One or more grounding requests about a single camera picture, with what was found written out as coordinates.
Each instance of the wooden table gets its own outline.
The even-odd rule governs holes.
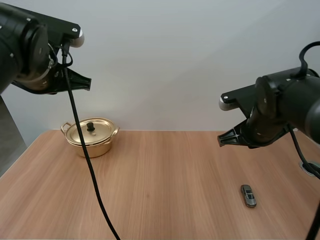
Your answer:
[[[320,181],[299,167],[289,134],[257,149],[219,147],[220,132],[121,131],[93,158],[122,239],[303,239]],[[309,160],[320,149],[297,133]],[[244,205],[251,185],[256,208]],[[112,239],[84,158],[48,131],[0,178],[0,239]]]

